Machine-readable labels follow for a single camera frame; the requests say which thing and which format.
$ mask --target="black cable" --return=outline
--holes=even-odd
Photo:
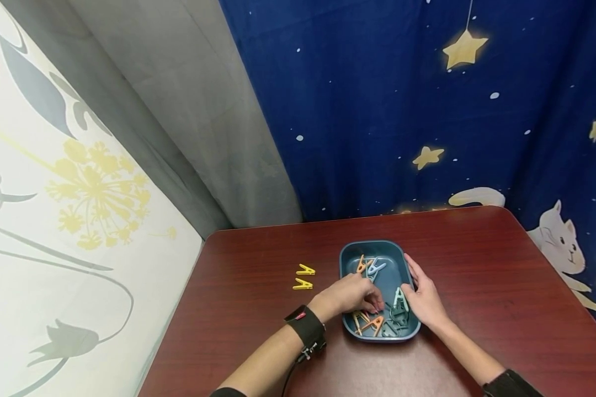
[[[287,377],[285,378],[285,385],[283,386],[283,392],[280,394],[280,397],[285,397],[285,389],[287,388],[287,384],[289,383],[289,378],[291,377],[291,373],[294,372],[294,368],[296,367],[296,364],[298,364],[298,360],[294,361],[294,363],[291,364],[291,368],[289,368],[289,373],[287,373]]]

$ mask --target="yellow star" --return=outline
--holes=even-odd
[[[469,30],[464,30],[464,33],[453,44],[444,49],[444,53],[448,55],[447,69],[455,66],[457,63],[475,63],[475,57],[479,47],[488,41],[487,38],[475,39],[470,34]]]
[[[596,143],[596,121],[592,121],[592,130],[589,132],[589,138],[592,143]]]
[[[443,152],[443,149],[437,149],[432,151],[428,146],[424,146],[421,148],[421,153],[419,154],[418,158],[413,160],[413,164],[416,164],[418,166],[419,171],[422,168],[426,167],[428,163],[439,162],[439,155]]]

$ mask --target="left hand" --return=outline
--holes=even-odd
[[[369,279],[353,273],[320,292],[309,308],[324,323],[340,313],[354,310],[377,313],[384,310],[384,300],[380,290]]]

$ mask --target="sleeve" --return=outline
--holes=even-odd
[[[210,397],[247,397],[243,393],[232,388],[220,388],[214,390],[214,393],[210,394]]]
[[[487,397],[544,397],[512,369],[483,385],[483,392]]]

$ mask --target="reddish brown table surface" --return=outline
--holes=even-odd
[[[338,279],[345,244],[368,239],[415,258],[457,325],[546,396],[596,396],[596,323],[510,212],[476,207],[211,235],[140,397],[209,395],[282,318]],[[291,289],[299,263],[316,269],[304,277],[313,290]],[[327,340],[287,396],[482,394],[425,327],[409,342],[377,345],[335,318]]]

